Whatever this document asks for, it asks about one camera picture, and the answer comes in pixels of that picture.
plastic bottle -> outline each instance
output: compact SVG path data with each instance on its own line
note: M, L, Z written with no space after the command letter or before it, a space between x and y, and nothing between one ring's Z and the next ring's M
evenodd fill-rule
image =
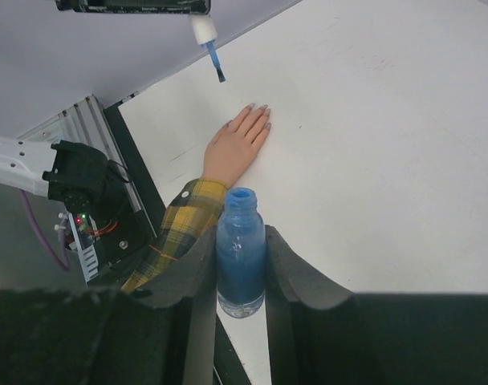
M231 317L246 318L263 304L266 273L266 228L257 212L257 196L232 188L216 236L218 299Z

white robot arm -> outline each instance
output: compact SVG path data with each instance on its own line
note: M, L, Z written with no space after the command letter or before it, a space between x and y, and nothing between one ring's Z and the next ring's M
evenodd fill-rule
M46 197L43 173L53 169L57 155L48 142L30 142L0 136L0 184Z

plaid sleeve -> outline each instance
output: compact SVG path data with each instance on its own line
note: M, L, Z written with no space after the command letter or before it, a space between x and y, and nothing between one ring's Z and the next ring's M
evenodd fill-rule
M155 250L143 257L121 288L130 293L183 257L203 231L215 225L221 215L227 187L218 181L196 179L185 185L165 210Z

gray wall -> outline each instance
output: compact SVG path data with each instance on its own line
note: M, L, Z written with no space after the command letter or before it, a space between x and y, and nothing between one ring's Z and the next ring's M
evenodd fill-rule
M30 197L41 229L59 252L53 225L58 223L59 206L43 197ZM63 272L44 251L23 210L18 190L0 185L0 287L84 286L75 257L71 272Z
M219 41L293 2L213 0ZM184 15L61 13L51 0L0 0L0 135L27 132L90 94L107 106L202 53Z

black surface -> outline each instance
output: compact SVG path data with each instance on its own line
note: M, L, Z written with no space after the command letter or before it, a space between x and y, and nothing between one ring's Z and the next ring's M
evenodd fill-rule
M210 0L55 0L58 10L97 14L208 14Z
M488 384L488 295L354 294L266 231L274 385Z
M67 211L74 215L90 213L112 217L115 208L104 203L108 176L105 154L86 144L66 140L52 144L51 148L57 152L53 168L43 172L43 179L50 185L48 199L63 202Z
M159 195L149 171L146 168L132 135L119 112L121 103L113 104L104 109L105 119L117 144L120 154L126 163L128 174L139 193L140 200L155 230L161 227L165 213L164 202Z
M215 230L134 298L0 290L0 384L213 383Z
M148 220L144 217L144 213L139 211L136 215L140 218L141 223L149 227ZM137 251L127 255L122 260L115 264L103 264L98 266L98 276L89 281L88 285L91 286L111 286L117 285L121 287L126 280L130 277L130 274L137 267L139 260L147 253L151 253L151 250L147 245L141 247Z
M124 122L123 116L120 114L119 106L121 103L113 104L111 107L104 109L105 119L111 129L114 140L117 144L120 154L127 165L128 173L133 177L133 184L139 193L140 200L153 228L158 231L161 226L162 218L165 213L164 203L155 187L153 179L149 175L148 169L139 150L137 149L132 135ZM144 248L136 253L133 257L134 261L143 253L149 253L147 248ZM131 273L133 265L128 265L123 273L114 273L109 279L104 281L98 280L102 283L121 283ZM216 334L215 334L215 352L213 357L213 364L216 371L221 377L222 383L225 385L236 384L246 385L250 383L247 374L242 366L241 361L235 353L228 334L226 333L219 317L216 317Z

